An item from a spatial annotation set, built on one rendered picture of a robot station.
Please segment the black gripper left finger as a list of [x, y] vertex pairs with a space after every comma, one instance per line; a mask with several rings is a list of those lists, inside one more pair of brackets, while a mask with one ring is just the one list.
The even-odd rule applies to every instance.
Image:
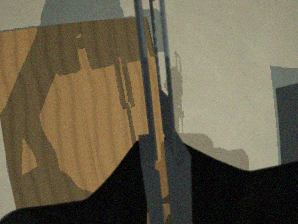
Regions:
[[0, 224], [147, 224], [139, 141], [88, 198], [15, 209]]

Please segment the wooden board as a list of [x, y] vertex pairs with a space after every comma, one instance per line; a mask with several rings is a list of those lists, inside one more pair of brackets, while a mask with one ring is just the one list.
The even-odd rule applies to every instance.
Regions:
[[[164, 224], [156, 60], [143, 16]], [[0, 32], [0, 120], [16, 210], [82, 201], [149, 134], [135, 17]]]

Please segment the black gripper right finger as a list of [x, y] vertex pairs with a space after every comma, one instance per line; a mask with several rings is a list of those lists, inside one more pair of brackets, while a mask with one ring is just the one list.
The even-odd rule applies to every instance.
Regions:
[[298, 192], [298, 161], [247, 171], [185, 146], [193, 224], [249, 224], [257, 203]]

